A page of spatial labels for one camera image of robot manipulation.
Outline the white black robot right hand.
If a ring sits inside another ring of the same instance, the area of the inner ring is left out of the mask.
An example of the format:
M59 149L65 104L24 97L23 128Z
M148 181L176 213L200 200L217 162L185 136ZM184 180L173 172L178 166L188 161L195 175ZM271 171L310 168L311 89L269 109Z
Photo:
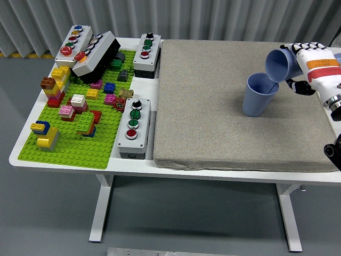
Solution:
M318 91L325 107L340 101L340 64L332 51L319 42L289 43L280 48L296 56L306 81Z

